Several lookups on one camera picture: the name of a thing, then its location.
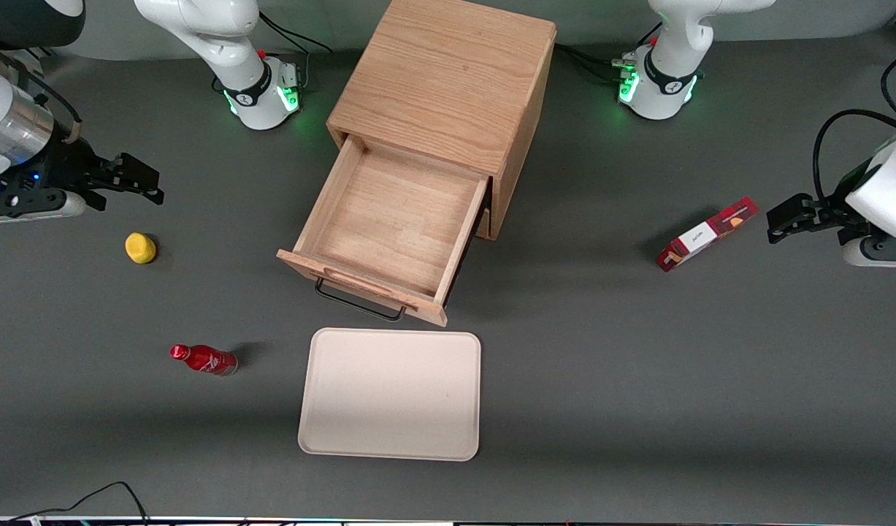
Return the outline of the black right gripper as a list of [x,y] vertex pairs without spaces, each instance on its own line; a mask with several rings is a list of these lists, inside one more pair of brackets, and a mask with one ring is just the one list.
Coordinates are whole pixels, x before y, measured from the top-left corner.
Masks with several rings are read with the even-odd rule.
[[156,169],[129,153],[118,154],[113,162],[102,159],[86,140],[51,140],[20,165],[20,189],[24,213],[57,212],[65,206],[104,212],[107,197],[100,191],[138,194],[155,205],[164,202]]

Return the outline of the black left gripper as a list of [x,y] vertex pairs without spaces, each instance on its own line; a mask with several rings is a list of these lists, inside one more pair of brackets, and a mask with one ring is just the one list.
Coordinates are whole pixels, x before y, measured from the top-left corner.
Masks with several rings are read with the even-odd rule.
[[770,244],[780,243],[791,235],[828,229],[836,229],[840,246],[870,236],[868,220],[838,196],[815,200],[810,194],[794,194],[775,206],[775,216],[766,216],[766,221]]

